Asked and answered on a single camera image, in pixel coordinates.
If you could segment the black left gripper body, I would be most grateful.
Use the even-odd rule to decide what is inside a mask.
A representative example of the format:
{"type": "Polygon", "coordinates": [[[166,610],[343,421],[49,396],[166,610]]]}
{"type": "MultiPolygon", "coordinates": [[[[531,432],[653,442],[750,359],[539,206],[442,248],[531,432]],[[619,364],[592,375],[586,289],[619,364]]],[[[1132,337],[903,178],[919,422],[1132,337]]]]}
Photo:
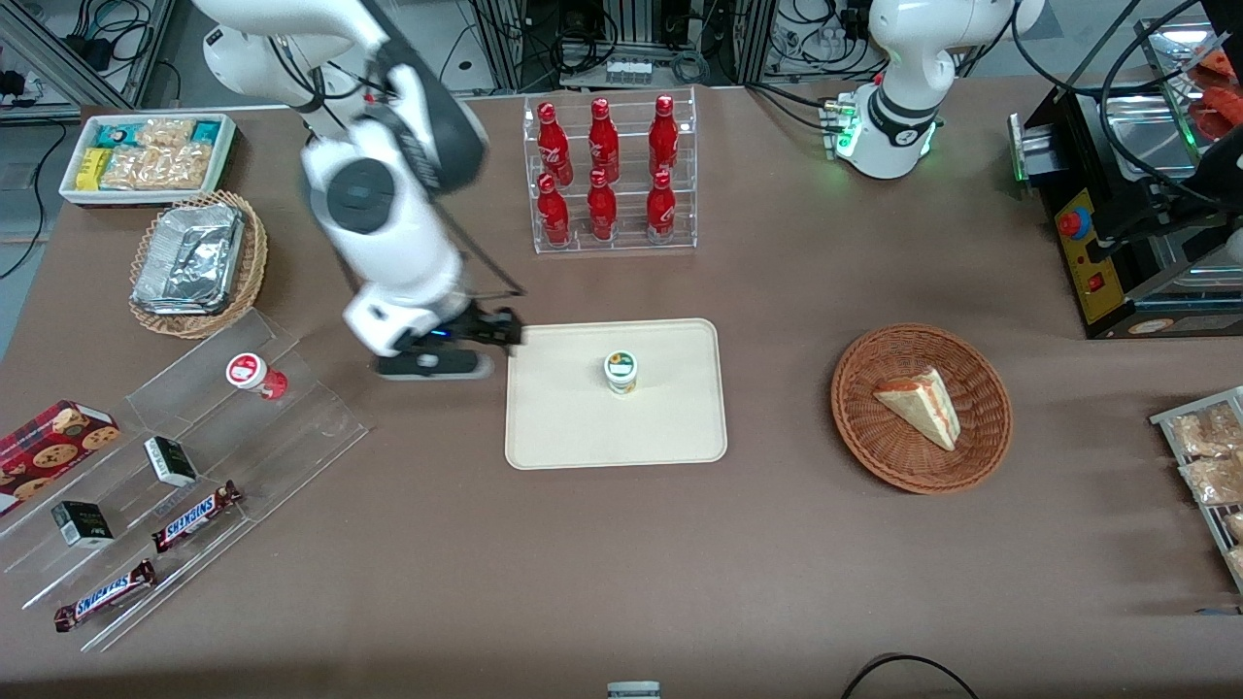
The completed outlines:
{"type": "Polygon", "coordinates": [[[1116,244],[1178,233],[1186,228],[1226,225],[1226,211],[1173,193],[1154,177],[1124,182],[1116,192],[1116,244]]]}

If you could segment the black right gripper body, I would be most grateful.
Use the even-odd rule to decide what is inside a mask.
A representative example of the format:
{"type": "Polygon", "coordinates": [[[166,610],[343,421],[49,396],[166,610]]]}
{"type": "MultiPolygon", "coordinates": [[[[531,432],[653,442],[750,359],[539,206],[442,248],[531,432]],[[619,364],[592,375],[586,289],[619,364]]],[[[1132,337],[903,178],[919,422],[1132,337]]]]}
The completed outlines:
{"type": "Polygon", "coordinates": [[[487,323],[484,323],[484,307],[469,305],[457,318],[439,323],[425,335],[416,336],[413,330],[404,331],[394,345],[399,353],[418,354],[449,350],[460,345],[484,345],[488,340],[487,323]]]}

